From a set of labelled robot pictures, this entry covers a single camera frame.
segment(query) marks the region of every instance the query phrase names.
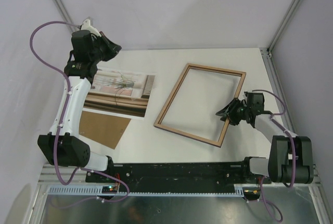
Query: brown board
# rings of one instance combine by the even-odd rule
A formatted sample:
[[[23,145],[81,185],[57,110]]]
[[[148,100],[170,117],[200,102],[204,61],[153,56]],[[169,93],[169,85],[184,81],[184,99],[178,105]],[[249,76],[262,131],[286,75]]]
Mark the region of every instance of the brown board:
[[[131,119],[82,111],[79,133],[115,149]]]
[[[241,87],[243,86],[244,79],[245,79],[245,76],[246,76],[246,73],[242,72],[242,71],[215,68],[215,67],[209,67],[209,66],[198,65],[198,64],[187,64],[185,66],[183,72],[181,73],[178,81],[176,82],[176,85],[174,86],[173,90],[171,91],[167,101],[165,102],[160,114],[158,115],[158,117],[157,117],[157,119],[154,123],[154,126],[156,128],[159,128],[159,129],[167,130],[169,132],[194,139],[196,141],[200,141],[200,142],[204,142],[204,143],[207,143],[207,144],[210,144],[210,145],[213,145],[213,146],[221,147],[222,143],[223,143],[223,140],[224,140],[224,137],[225,137],[225,134],[226,134],[226,131],[227,131],[227,128],[229,126],[229,119],[226,119],[218,141],[212,141],[212,140],[209,140],[209,139],[206,139],[206,138],[194,135],[194,134],[186,133],[184,131],[174,129],[174,128],[171,128],[171,127],[168,127],[168,126],[165,126],[165,125],[162,124],[162,121],[163,121],[164,117],[166,116],[173,100],[176,97],[177,92],[179,91],[180,87],[182,86],[182,83],[185,80],[185,77],[188,74],[190,69],[203,70],[203,71],[208,71],[208,72],[216,72],[216,73],[228,74],[228,75],[231,75],[231,76],[240,77],[240,80],[239,80],[239,83],[237,85],[237,89],[236,89],[236,93],[234,95],[234,98],[237,98],[239,96]]]

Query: brown wooden frame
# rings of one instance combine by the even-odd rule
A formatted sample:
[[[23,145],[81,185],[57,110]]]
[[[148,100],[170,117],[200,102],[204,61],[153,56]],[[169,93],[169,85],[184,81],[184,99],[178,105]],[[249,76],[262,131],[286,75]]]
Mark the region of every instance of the brown wooden frame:
[[[171,91],[167,101],[165,102],[160,114],[158,115],[158,117],[154,123],[154,127],[163,129],[163,130],[167,130],[169,132],[179,134],[179,135],[182,135],[182,136],[185,136],[185,137],[188,137],[188,138],[200,141],[200,142],[208,143],[213,146],[221,147],[222,143],[223,143],[223,139],[224,139],[226,131],[227,131],[227,128],[229,126],[229,119],[227,119],[225,121],[218,141],[212,141],[212,140],[209,140],[209,139],[206,139],[206,138],[194,135],[194,134],[186,133],[186,132],[178,130],[178,129],[170,128],[170,127],[162,124],[164,117],[166,116],[174,98],[176,97],[178,90],[180,89],[180,87],[181,87],[183,81],[185,80],[185,77],[188,74],[190,69],[203,70],[203,71],[208,71],[208,72],[216,72],[216,73],[221,73],[221,74],[229,74],[231,76],[240,77],[234,98],[237,98],[239,96],[241,87],[243,86],[244,79],[246,76],[246,73],[242,72],[242,71],[221,69],[221,68],[209,67],[209,66],[198,65],[198,64],[187,64],[185,66],[183,72],[181,73],[178,81],[176,82],[176,85],[174,86],[173,90]]]

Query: picture frame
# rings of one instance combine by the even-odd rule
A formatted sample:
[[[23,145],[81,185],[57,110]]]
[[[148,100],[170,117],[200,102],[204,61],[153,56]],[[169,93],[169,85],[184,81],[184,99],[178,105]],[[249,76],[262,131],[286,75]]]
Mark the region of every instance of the picture frame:
[[[164,106],[162,107],[162,110],[161,110],[160,114],[158,115],[158,117],[157,117],[157,119],[156,119],[156,121],[153,125],[154,125],[154,127],[158,128],[158,129],[166,130],[166,131],[169,131],[169,132],[181,135],[181,136],[185,136],[185,137],[188,137],[190,139],[193,139],[193,140],[196,140],[196,141],[199,141],[199,142],[207,143],[207,144],[210,144],[210,145],[213,145],[213,146],[216,146],[216,147],[221,147],[222,143],[223,143],[223,140],[224,140],[224,137],[226,135],[226,131],[227,131],[228,126],[229,126],[229,119],[226,119],[218,141],[212,141],[212,140],[209,140],[209,139],[206,139],[206,138],[194,135],[194,134],[186,133],[184,131],[181,131],[181,130],[178,130],[178,129],[175,129],[175,128],[171,128],[171,127],[168,127],[168,126],[162,124],[163,119],[165,118],[173,100],[175,99],[175,97],[177,95],[177,92],[181,88],[182,83],[184,82],[184,80],[186,78],[186,75],[188,74],[188,72],[191,69],[192,70],[202,70],[202,71],[207,71],[207,72],[215,72],[215,73],[221,73],[221,74],[228,74],[230,76],[240,77],[240,80],[239,80],[239,83],[237,85],[237,89],[236,89],[234,98],[237,98],[239,96],[240,90],[243,86],[245,76],[246,76],[246,72],[243,72],[243,71],[216,68],[216,67],[210,67],[210,66],[204,66],[204,65],[198,65],[198,64],[187,64],[185,66],[183,72],[181,73],[178,81],[176,82],[173,90],[171,91],[168,99],[166,100]]]

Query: white table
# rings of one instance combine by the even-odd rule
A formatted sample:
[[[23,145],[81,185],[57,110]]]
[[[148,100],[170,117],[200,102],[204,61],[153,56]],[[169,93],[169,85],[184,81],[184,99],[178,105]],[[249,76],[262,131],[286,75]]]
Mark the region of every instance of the white table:
[[[271,147],[269,141],[244,121],[236,127],[229,126],[221,148],[169,133],[153,126],[158,113],[187,63],[245,71],[247,75],[241,94],[243,91],[253,89],[272,91],[258,48],[121,51],[116,58],[102,63],[101,66],[121,70],[154,72],[157,75],[146,116],[144,120],[131,120],[115,150],[85,138],[91,150],[111,156],[115,163],[238,161],[243,160],[246,156],[268,157]],[[207,95],[207,93],[209,91],[201,90],[201,94]],[[226,94],[231,98],[233,96],[230,92],[226,92]],[[186,99],[185,97],[186,94],[183,93],[179,99]],[[227,98],[224,98],[216,111],[222,109],[227,103],[229,103]],[[272,112],[278,111],[275,99],[268,94],[265,94],[265,109]],[[200,114],[204,115],[203,113],[206,112],[205,104],[201,104],[198,110]],[[170,112],[171,115],[176,114],[176,110],[170,109],[170,111],[173,111]],[[186,117],[197,121],[198,111],[193,111],[193,115],[191,115],[187,110]],[[219,118],[212,114],[216,111],[210,111],[210,121],[215,121],[216,126],[222,124]],[[179,119],[180,115],[173,115],[173,118]],[[207,124],[207,119],[203,117],[202,120],[203,125]],[[202,134],[207,135],[209,132],[203,131]]]

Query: cardboard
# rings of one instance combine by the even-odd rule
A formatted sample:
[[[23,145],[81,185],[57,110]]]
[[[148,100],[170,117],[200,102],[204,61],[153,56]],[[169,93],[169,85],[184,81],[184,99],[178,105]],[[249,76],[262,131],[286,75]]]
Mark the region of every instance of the cardboard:
[[[131,119],[82,111],[79,133],[115,149]]]

